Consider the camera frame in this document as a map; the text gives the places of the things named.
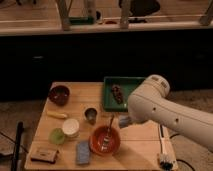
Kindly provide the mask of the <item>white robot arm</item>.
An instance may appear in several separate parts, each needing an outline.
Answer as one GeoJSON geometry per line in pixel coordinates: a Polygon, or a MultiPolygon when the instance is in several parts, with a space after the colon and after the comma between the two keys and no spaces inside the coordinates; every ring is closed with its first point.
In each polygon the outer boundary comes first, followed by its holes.
{"type": "Polygon", "coordinates": [[[164,77],[148,76],[128,96],[131,120],[155,121],[213,152],[213,114],[167,100],[169,91],[170,85],[164,77]]]}

